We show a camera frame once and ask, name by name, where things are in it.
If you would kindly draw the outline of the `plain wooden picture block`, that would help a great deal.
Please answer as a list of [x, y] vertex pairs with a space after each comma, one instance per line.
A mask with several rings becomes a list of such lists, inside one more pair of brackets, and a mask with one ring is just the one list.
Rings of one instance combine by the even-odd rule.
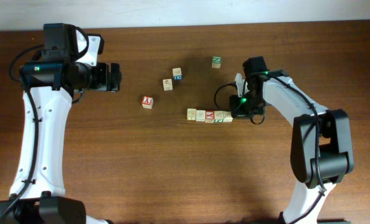
[[233, 121], [232, 113], [230, 111], [223, 112], [223, 122], [230, 123]]

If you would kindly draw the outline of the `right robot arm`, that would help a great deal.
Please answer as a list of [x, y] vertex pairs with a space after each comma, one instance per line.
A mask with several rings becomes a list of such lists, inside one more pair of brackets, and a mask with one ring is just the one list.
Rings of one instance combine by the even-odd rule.
[[354, 169], [348, 114], [330, 110], [301, 91], [284, 70], [269, 70], [262, 56], [242, 64], [230, 97], [233, 118], [265, 117], [272, 106], [290, 123], [290, 165], [296, 178], [279, 223], [317, 223], [328, 194]]

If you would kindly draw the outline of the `wooden block green A side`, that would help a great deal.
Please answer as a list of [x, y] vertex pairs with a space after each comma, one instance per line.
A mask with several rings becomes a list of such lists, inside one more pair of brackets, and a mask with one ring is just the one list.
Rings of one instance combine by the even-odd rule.
[[224, 120], [224, 112], [223, 111], [215, 111], [214, 112], [214, 122], [215, 123], [222, 123]]

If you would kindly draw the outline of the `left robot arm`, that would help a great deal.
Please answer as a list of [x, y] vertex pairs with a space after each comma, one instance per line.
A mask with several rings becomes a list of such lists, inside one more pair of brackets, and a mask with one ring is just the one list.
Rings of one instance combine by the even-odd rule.
[[120, 66], [97, 60], [105, 44], [99, 34], [64, 23], [45, 24], [43, 33], [44, 43], [19, 68], [24, 131], [9, 198], [0, 200], [0, 223], [96, 223], [83, 202], [65, 195], [65, 127], [85, 91], [120, 89]]

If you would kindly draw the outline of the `wooden block yellow side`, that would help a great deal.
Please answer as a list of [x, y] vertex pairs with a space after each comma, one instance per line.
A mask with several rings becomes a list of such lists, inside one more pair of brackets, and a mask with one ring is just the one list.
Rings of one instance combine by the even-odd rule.
[[197, 109], [195, 109], [195, 108], [188, 108], [187, 109], [187, 120], [189, 120], [189, 121], [195, 121], [196, 120], [196, 112], [197, 112]]

